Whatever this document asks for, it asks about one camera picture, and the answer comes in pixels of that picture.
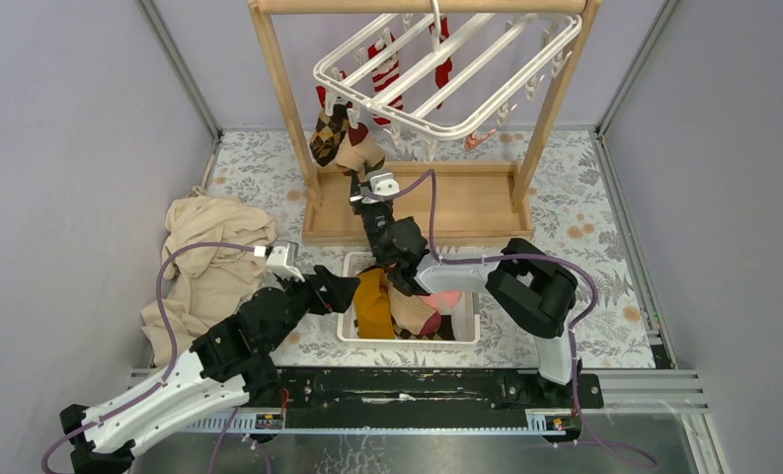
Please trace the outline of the mustard yellow sock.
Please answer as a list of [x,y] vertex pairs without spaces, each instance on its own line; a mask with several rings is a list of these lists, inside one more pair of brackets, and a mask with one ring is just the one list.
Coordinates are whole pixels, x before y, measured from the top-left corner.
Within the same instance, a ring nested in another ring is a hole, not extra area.
[[386,273],[377,267],[358,275],[359,286],[353,297],[356,327],[361,339],[393,340],[390,298]]

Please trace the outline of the pink purple striped sock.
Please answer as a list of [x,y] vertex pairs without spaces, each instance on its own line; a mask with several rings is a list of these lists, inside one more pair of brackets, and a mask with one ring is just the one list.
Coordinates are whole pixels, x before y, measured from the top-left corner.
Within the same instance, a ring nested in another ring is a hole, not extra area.
[[407,296],[395,287],[389,288],[388,295],[392,319],[415,334],[420,333],[424,324],[436,313],[417,295]]

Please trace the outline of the pink patterned sock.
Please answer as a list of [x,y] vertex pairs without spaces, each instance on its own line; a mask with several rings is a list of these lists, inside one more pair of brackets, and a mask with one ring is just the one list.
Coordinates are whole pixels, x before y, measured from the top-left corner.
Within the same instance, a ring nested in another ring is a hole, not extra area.
[[462,296],[462,291],[450,290],[421,296],[421,300],[436,313],[444,314],[450,312],[458,304]]

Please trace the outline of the wooden hanger stand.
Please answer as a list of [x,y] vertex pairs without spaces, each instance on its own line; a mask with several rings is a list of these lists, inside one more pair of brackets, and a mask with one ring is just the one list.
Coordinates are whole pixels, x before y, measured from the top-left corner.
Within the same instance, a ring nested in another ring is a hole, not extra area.
[[391,164],[391,171],[412,183],[418,176],[434,178],[434,196],[414,193],[403,202],[413,215],[432,215],[430,231],[444,245],[493,245],[511,237],[533,233],[527,191],[542,157],[555,119],[565,99],[577,64],[585,48],[599,10],[596,1],[252,1],[249,10],[262,54],[274,85],[274,92],[289,134],[299,168],[308,190],[302,236],[309,245],[347,246],[361,243],[356,227],[343,203],[345,180],[320,167],[312,159],[308,140],[300,123],[298,109],[276,37],[276,15],[362,14],[373,19],[382,14],[423,15],[438,3],[440,11],[454,26],[471,13],[516,14],[521,12],[567,13],[582,16],[580,36],[566,47],[571,58],[557,79],[551,81],[533,129],[531,141],[520,164],[506,161],[467,162],[462,160]]

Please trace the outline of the white plastic basket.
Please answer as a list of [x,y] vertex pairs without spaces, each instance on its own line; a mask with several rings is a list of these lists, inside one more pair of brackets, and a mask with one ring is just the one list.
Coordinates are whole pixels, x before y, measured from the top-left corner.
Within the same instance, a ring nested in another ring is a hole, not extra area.
[[338,315],[338,339],[352,347],[377,350],[414,350],[414,351],[467,351],[472,350],[480,341],[480,315],[477,313],[478,299],[471,293],[465,293],[460,301],[450,309],[452,341],[430,339],[363,339],[358,336],[354,308]]

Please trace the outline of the red bow sock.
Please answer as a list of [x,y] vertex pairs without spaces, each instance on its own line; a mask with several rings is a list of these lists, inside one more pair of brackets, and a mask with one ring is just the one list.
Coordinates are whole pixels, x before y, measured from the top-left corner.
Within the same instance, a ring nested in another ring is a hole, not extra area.
[[348,102],[345,97],[339,96],[336,92],[333,92],[321,83],[316,86],[316,92],[319,97],[321,112],[327,118],[331,118],[334,115],[336,106],[344,107],[345,115],[348,119],[357,118],[357,116],[353,114],[352,103]]

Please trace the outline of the brown yellow argyle sock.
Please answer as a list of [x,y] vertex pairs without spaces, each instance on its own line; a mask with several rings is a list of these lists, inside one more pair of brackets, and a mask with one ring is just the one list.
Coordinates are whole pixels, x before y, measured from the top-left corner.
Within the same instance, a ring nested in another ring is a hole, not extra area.
[[398,325],[392,320],[395,335],[401,340],[432,340],[432,341],[455,341],[455,333],[450,315],[441,315],[434,313],[424,324],[420,333],[415,334],[408,329]]

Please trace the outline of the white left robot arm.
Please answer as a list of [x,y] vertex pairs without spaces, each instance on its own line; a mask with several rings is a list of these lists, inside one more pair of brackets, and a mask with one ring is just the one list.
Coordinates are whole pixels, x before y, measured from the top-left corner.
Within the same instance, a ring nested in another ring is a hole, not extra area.
[[173,356],[165,369],[113,400],[60,413],[76,473],[123,473],[158,441],[223,409],[282,400],[272,353],[307,314],[342,313],[360,284],[324,266],[281,278]]

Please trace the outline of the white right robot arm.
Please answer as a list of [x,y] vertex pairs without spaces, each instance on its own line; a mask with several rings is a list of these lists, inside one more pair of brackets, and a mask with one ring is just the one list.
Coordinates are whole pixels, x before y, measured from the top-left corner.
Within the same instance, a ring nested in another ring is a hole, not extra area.
[[579,362],[567,336],[578,280],[560,261],[523,238],[512,238],[495,256],[447,257],[413,217],[394,214],[401,188],[392,172],[380,169],[360,178],[350,173],[349,202],[359,216],[371,254],[393,287],[406,296],[445,291],[487,293],[537,348],[540,397],[562,407],[578,393]]

